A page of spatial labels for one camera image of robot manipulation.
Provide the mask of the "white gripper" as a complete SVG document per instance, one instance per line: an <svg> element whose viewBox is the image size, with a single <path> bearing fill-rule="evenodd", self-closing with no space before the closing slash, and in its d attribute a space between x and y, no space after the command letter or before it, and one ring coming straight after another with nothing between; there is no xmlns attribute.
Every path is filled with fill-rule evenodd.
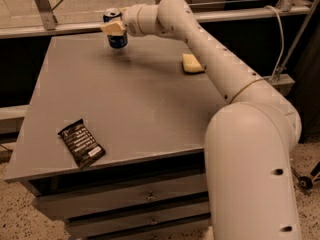
<svg viewBox="0 0 320 240"><path fill-rule="evenodd" d="M122 21L114 20L105 22L100 26L101 31L106 35L123 36L127 32L133 37L143 36L143 32L139 27L139 13L142 4L124 7L122 9Z"/></svg>

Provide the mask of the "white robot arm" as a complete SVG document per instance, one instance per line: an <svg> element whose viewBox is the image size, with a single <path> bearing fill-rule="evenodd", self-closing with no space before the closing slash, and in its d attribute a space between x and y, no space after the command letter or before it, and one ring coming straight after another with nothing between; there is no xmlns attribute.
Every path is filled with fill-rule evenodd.
<svg viewBox="0 0 320 240"><path fill-rule="evenodd" d="M302 130L295 107L202 28L184 0L105 16L107 35L183 41L226 102L205 135L214 240L302 240L290 166Z"/></svg>

